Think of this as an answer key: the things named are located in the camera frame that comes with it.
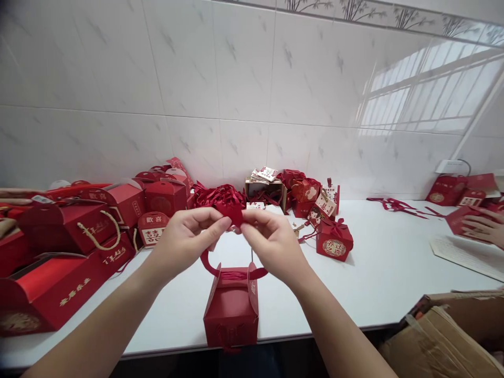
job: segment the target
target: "red gift box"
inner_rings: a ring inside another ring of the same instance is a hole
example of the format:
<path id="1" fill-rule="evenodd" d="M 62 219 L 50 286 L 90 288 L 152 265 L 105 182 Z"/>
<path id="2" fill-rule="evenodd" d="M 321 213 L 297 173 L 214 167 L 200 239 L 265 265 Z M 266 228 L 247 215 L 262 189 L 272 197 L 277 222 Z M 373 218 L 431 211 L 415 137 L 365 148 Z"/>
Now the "red gift box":
<path id="1" fill-rule="evenodd" d="M 345 261 L 353 248 L 353 237 L 340 218 L 337 222 L 323 219 L 317 227 L 317 253 Z"/>
<path id="2" fill-rule="evenodd" d="M 425 200 L 439 206 L 455 206 L 466 183 L 467 177 L 439 176 Z"/>
<path id="3" fill-rule="evenodd" d="M 33 263 L 35 251 L 28 238 L 17 231 L 0 240 L 0 277 L 10 276 L 16 269 Z"/>
<path id="4" fill-rule="evenodd" d="M 143 184 L 115 184 L 99 188 L 89 188 L 82 191 L 81 198 L 103 201 L 109 205 L 110 213 L 120 226 L 133 227 L 138 218 L 145 213 L 145 195 Z"/>
<path id="5" fill-rule="evenodd" d="M 111 238 L 105 247 L 114 245 Z M 125 233 L 115 248 L 89 256 L 48 256 L 0 279 L 0 334 L 60 329 L 122 265 L 134 256 Z"/>
<path id="6" fill-rule="evenodd" d="M 504 214 L 504 211 L 496 211 L 496 213 Z M 480 211 L 477 210 L 477 208 L 472 207 L 472 206 L 464 206 L 464 207 L 461 207 L 460 209 L 455 210 L 451 214 L 448 214 L 445 217 L 446 222 L 448 223 L 448 226 L 451 229 L 451 232 L 453 232 L 454 235 L 459 235 L 459 236 L 467 237 L 469 239 L 478 240 L 479 242 L 487 243 L 486 241 L 472 237 L 470 235 L 470 233 L 462 230 L 462 227 L 474 229 L 474 227 L 462 223 L 462 220 L 464 219 L 464 217 L 466 215 L 479 216 L 479 217 L 486 218 L 490 221 L 495 222 L 494 218 L 492 218 L 489 215 L 481 213 Z"/>
<path id="7" fill-rule="evenodd" d="M 256 269 L 253 262 L 248 268 L 222 268 L 210 266 L 208 250 L 201 255 L 205 268 L 215 278 L 205 309 L 206 341 L 209 348 L 229 350 L 237 345 L 257 343 L 259 304 L 257 280 L 268 273 Z"/>
<path id="8" fill-rule="evenodd" d="M 283 183 L 285 184 L 287 190 L 292 189 L 292 185 L 294 184 L 294 180 L 296 179 L 305 179 L 306 176 L 303 172 L 297 170 L 283 170 Z"/>
<path id="9" fill-rule="evenodd" d="M 297 202 L 295 198 L 292 199 L 292 212 L 296 218 L 308 219 L 308 214 L 315 204 L 315 201 L 311 202 Z"/>
<path id="10" fill-rule="evenodd" d="M 460 196 L 457 206 L 479 206 L 486 196 L 482 190 L 466 189 Z"/>
<path id="11" fill-rule="evenodd" d="M 44 204 L 26 211 L 19 220 L 19 227 L 38 253 L 88 254 L 95 243 L 104 242 L 114 233 L 119 236 L 115 221 L 104 203 L 76 203 L 63 207 Z"/>
<path id="12" fill-rule="evenodd" d="M 138 220 L 138 231 L 145 247 L 154 247 L 170 221 L 165 214 L 160 212 L 145 213 Z"/>
<path id="13" fill-rule="evenodd" d="M 189 183 L 188 187 L 191 188 L 194 185 L 193 180 L 191 179 L 191 176 L 189 175 L 189 172 L 187 169 L 184 167 L 184 164 L 180 161 L 179 158 L 173 157 L 171 159 L 166 160 L 166 162 L 171 165 L 172 168 L 178 168 L 184 171 L 186 177 L 187 177 L 187 182 Z"/>
<path id="14" fill-rule="evenodd" d="M 148 212 L 160 212 L 172 217 L 176 211 L 187 208 L 185 185 L 168 178 L 155 182 L 145 189 L 145 201 Z"/>
<path id="15" fill-rule="evenodd" d="M 314 202 L 320 194 L 320 183 L 313 178 L 292 181 L 292 197 L 297 202 Z"/>

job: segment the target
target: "paper sheet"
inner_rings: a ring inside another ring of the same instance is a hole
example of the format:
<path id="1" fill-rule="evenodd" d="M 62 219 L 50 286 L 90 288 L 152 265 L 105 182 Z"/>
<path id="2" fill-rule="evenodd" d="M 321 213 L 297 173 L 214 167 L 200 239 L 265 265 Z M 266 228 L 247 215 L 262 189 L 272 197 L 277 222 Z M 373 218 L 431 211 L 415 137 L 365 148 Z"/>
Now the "paper sheet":
<path id="1" fill-rule="evenodd" d="M 434 255 L 504 282 L 504 251 L 498 247 L 444 235 L 429 243 Z"/>

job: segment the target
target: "brown cardboard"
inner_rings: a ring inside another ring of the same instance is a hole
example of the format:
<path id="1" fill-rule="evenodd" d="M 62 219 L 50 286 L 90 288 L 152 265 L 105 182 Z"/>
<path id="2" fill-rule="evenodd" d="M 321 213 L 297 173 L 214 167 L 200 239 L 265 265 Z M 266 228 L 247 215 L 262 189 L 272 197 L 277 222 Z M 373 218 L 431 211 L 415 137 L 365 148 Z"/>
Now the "brown cardboard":
<path id="1" fill-rule="evenodd" d="M 399 378 L 504 377 L 480 345 L 502 345 L 504 291 L 423 296 L 380 348 Z"/>

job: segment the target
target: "white tile wall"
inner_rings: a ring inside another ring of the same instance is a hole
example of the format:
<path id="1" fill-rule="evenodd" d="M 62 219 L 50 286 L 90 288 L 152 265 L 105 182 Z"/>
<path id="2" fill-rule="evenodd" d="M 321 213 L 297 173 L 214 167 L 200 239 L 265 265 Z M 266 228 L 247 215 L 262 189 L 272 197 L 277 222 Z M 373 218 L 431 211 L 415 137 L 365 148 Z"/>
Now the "white tile wall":
<path id="1" fill-rule="evenodd" d="M 332 177 L 344 198 L 421 198 L 502 71 L 499 49 L 247 2 L 264 8 L 16 2 L 0 34 L 1 185 L 113 181 L 175 155 L 207 186 L 267 165 Z M 503 98 L 461 150 L 475 171 L 504 167 Z"/>

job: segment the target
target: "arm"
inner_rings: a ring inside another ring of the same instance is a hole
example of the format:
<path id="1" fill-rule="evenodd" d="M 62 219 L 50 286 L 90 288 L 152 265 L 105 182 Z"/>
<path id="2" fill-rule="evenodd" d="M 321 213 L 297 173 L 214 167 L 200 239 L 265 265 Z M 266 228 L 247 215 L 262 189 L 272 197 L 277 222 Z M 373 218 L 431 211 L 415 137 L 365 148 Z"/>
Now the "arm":
<path id="1" fill-rule="evenodd" d="M 23 377 L 108 377 L 161 289 L 230 225 L 209 207 L 177 212 L 145 262 Z"/>
<path id="2" fill-rule="evenodd" d="M 263 210 L 246 210 L 244 218 L 241 231 L 265 268 L 299 300 L 329 375 L 396 377 L 311 269 L 288 220 Z"/>

